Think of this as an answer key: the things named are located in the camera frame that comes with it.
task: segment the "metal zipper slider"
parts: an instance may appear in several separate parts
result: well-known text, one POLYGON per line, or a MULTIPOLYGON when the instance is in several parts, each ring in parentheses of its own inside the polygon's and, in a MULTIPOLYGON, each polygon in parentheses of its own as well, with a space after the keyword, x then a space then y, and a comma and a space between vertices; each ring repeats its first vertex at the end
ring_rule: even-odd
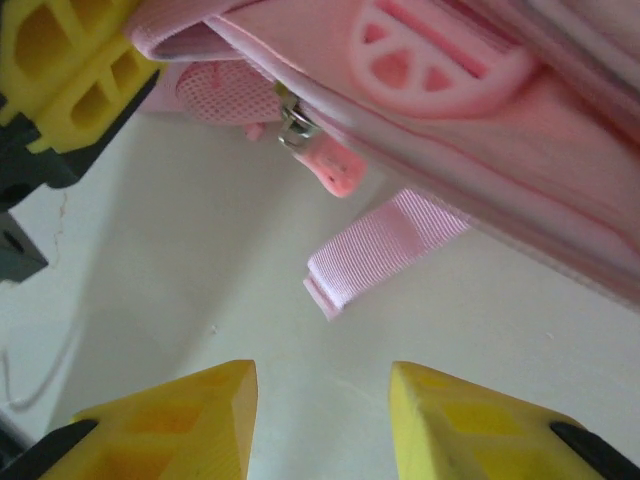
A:
POLYGON ((294 153, 301 153, 322 130, 302 112, 297 95, 281 83, 277 83, 274 89, 282 99, 281 113, 284 120, 278 140, 294 153))

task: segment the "zipper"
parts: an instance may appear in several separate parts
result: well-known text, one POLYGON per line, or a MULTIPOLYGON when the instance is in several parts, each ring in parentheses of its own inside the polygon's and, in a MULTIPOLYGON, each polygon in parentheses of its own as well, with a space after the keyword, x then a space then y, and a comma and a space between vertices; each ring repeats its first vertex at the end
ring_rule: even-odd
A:
POLYGON ((322 129, 303 112, 300 98, 282 83, 276 82, 274 91, 282 102, 280 112, 284 122, 278 140, 293 155, 304 154, 322 129))
MULTIPOLYGON (((347 132, 347 130, 342 128, 340 125, 336 125, 324 119, 314 107, 305 103, 281 83, 278 82, 276 84, 275 90, 282 98, 282 117, 284 120, 284 124, 280 129, 278 138, 285 147, 292 151, 292 153, 299 154, 304 152, 311 143, 311 140, 322 132, 327 133, 327 131, 330 132, 333 129, 340 130, 342 135, 345 135, 345 132, 347 132)), ((368 149, 373 149, 384 154, 384 152, 381 152, 375 146, 370 145, 366 140, 358 138, 351 133, 346 134, 346 136, 349 138, 350 142, 353 142, 355 145, 360 144, 368 149)), ((467 214, 462 213, 460 210, 445 201, 440 200, 438 197, 433 197, 432 201, 452 215, 468 218, 467 214)), ((611 301, 632 310, 638 310, 638 306, 631 300, 615 294, 597 281, 553 258, 549 254, 544 253, 540 249, 517 240, 493 225, 476 218, 473 218, 470 223, 483 233, 500 241, 526 257, 551 268, 556 273, 589 288, 595 293, 598 293, 611 301)))

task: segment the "pink mesh fabric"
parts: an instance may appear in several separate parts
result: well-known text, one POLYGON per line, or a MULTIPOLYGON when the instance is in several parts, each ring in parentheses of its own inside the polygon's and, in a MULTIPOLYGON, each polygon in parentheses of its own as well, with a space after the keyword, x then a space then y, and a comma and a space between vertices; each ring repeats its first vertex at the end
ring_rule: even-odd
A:
POLYGON ((193 63, 180 77, 176 95, 186 112, 213 125, 281 119, 272 84, 244 60, 193 63))

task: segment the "pink backpack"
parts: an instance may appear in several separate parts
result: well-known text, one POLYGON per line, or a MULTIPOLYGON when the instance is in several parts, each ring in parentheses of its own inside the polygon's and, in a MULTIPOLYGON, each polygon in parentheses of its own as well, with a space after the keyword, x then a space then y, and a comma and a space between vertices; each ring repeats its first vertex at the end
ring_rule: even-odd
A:
MULTIPOLYGON (((197 62, 165 76, 175 108, 223 123, 193 78, 244 69, 260 114, 234 104, 235 123, 284 117, 283 143, 334 193, 357 186, 366 158, 446 202, 429 218, 465 212, 637 306, 639 19, 633 0, 147 0, 127 33, 150 58, 197 62)), ((399 215, 406 258, 428 251, 421 221, 399 215)), ((466 228, 453 218, 451 235, 466 228)), ((316 297, 337 289, 314 282, 316 297)))

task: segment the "pink zipper pull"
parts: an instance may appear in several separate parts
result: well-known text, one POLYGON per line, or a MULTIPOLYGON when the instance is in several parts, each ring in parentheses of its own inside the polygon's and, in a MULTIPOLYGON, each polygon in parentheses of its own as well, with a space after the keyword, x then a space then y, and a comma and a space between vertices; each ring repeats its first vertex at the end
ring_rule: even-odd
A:
POLYGON ((350 60, 376 103, 423 118, 484 114, 539 65, 459 0, 368 0, 350 60))
POLYGON ((357 190, 367 164, 326 133, 320 133, 302 152, 293 156, 311 170, 320 183, 336 197, 346 197, 357 190))

